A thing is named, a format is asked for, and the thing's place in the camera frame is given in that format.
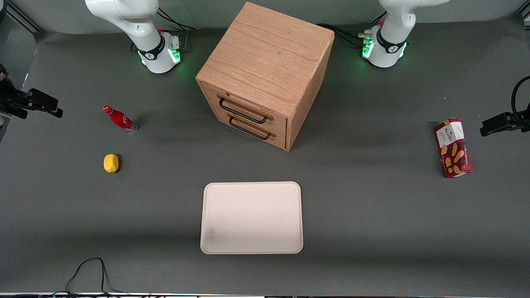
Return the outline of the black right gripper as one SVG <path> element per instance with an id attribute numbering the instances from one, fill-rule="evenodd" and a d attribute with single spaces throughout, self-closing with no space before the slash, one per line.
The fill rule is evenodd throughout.
<path id="1" fill-rule="evenodd" d="M 28 117 L 28 112 L 23 109 L 29 101 L 32 104 L 43 108 L 44 112 L 49 113 L 57 118 L 62 118 L 64 111 L 58 108 L 58 100 L 47 93 L 38 89 L 32 88 L 27 92 L 20 91 L 15 88 L 12 81 L 8 77 L 4 77 L 0 81 L 0 103 L 1 111 L 11 114 L 21 119 Z"/>

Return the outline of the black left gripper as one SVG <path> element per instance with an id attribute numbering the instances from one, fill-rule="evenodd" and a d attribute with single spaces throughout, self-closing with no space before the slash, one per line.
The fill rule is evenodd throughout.
<path id="1" fill-rule="evenodd" d="M 522 110 L 517 113 L 501 113 L 492 117 L 494 124 L 482 124 L 482 127 L 479 129 L 479 132 L 482 137 L 489 136 L 494 133 L 504 132 L 504 131 L 514 131 L 516 130 L 516 121 L 518 122 L 518 128 L 521 132 L 530 131 L 530 111 Z"/>

